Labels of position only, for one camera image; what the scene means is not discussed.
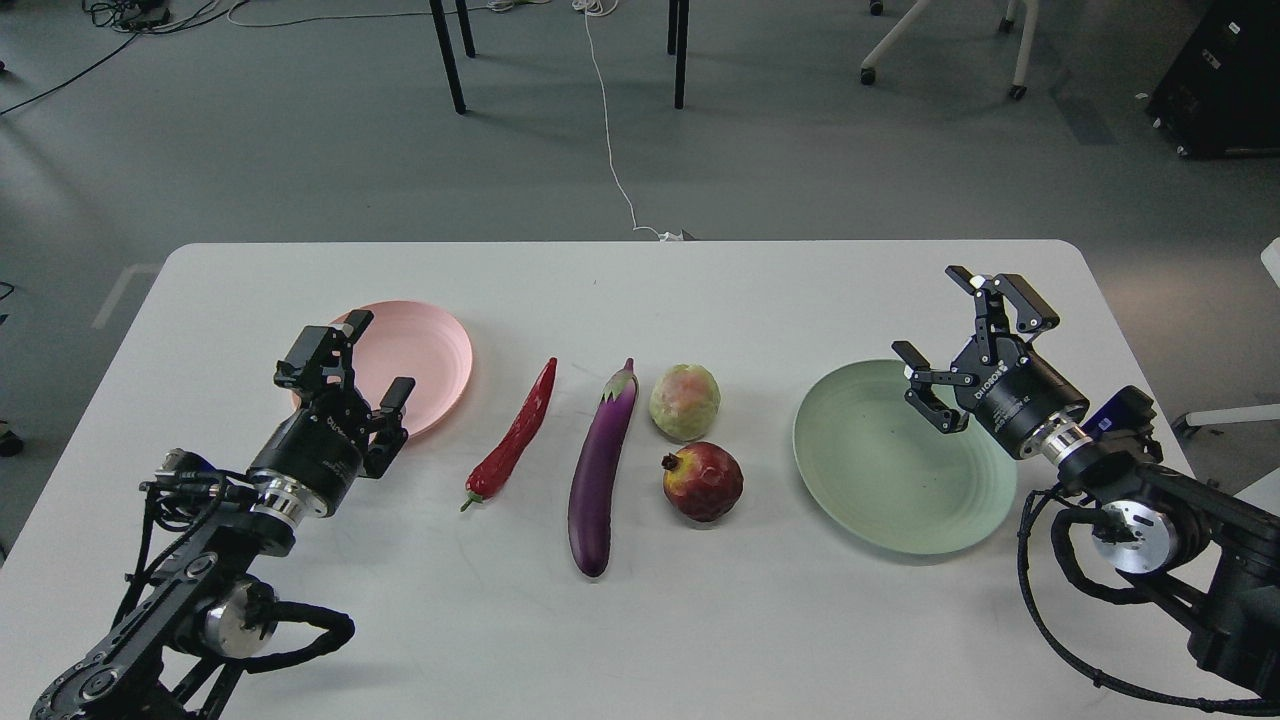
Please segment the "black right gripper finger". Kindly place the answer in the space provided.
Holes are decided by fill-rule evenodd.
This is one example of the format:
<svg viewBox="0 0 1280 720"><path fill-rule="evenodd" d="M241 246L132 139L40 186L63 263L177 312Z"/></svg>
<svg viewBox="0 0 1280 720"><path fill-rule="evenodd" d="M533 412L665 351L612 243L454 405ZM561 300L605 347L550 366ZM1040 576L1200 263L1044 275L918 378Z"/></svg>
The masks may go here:
<svg viewBox="0 0 1280 720"><path fill-rule="evenodd" d="M969 411L946 405L936 395L934 387L970 387L975 384L978 375L957 369L933 369L920 351L909 341L892 342L892 350L905 364L908 391L904 393L904 397L908 404L943 434L965 430Z"/></svg>
<svg viewBox="0 0 1280 720"><path fill-rule="evenodd" d="M995 346L998 336L1034 338L1057 328L1060 315L1019 274L978 275L965 266L948 265L945 274L974 300L979 346Z"/></svg>

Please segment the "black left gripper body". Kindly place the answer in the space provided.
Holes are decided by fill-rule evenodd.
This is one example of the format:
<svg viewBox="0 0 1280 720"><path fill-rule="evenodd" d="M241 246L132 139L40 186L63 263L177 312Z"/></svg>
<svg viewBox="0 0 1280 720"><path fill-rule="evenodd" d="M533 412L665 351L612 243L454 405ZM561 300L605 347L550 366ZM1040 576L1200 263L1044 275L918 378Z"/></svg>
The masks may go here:
<svg viewBox="0 0 1280 720"><path fill-rule="evenodd" d="M362 477L371 413L356 388L330 386L303 402L250 465L259 489L252 511L275 519L334 515Z"/></svg>

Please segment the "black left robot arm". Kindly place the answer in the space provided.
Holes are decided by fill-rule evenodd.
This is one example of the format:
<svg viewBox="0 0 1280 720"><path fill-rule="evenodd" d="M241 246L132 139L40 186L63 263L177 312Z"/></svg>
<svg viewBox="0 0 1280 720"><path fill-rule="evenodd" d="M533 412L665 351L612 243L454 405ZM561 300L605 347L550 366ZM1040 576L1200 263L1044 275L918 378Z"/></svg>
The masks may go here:
<svg viewBox="0 0 1280 720"><path fill-rule="evenodd" d="M33 719L216 719L239 678L333 653L355 635L344 612L280 600L250 573L284 557L306 518L329 518L357 478L383 477L406 445L415 382L398 377L378 406L356 384L355 346L372 324L353 310L307 325L274 384L300 406L247 471L175 448L145 482L143 533L175 533L140 551L111 630L42 691Z"/></svg>

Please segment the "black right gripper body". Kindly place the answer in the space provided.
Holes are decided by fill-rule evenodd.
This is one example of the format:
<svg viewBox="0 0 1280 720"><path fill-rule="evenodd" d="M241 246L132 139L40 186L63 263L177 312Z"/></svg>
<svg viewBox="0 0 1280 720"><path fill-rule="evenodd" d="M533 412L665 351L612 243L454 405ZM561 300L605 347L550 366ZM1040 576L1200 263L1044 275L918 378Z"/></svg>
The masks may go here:
<svg viewBox="0 0 1280 720"><path fill-rule="evenodd" d="M1037 452L1032 438L1052 415L1080 421L1089 407L1089 401L1065 377L1012 334L997 334L992 352L970 340L955 366L975 377L973 384L954 388L957 406L970 413L1014 459Z"/></svg>

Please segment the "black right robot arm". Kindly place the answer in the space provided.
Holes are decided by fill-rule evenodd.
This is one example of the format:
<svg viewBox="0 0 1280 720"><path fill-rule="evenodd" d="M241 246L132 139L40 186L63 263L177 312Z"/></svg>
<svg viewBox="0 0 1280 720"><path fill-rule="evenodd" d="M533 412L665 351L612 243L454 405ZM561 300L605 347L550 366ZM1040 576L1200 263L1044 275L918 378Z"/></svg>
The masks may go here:
<svg viewBox="0 0 1280 720"><path fill-rule="evenodd" d="M1097 413L1033 347L1059 314L1018 274L946 275L974 302L970 340L943 369L908 341L905 400L937 430L975 420L1015 460L1044 457L1057 480L1032 491L1018 529L1018 584L1050 648L1093 685L1158 705L1277 716L1277 518L1164 465L1155 402L1126 386ZM1112 606L1151 605L1188 633L1196 666L1248 700L1207 700L1119 679L1068 650L1030 587L1029 542L1048 503L1053 556L1070 585Z"/></svg>

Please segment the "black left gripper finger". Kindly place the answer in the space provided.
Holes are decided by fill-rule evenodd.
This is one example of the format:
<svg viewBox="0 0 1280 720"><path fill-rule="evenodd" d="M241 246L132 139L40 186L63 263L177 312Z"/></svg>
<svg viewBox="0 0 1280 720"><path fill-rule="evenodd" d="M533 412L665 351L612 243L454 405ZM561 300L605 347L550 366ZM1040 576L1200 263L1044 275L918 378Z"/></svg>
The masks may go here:
<svg viewBox="0 0 1280 720"><path fill-rule="evenodd" d="M380 401L379 409L371 413L362 477L384 477L407 443L410 432L403 425L404 406L415 386L415 378L397 377Z"/></svg>
<svg viewBox="0 0 1280 720"><path fill-rule="evenodd" d="M372 319L369 310L353 310L329 325L306 325L276 363L274 384L288 391L355 388L355 345Z"/></svg>

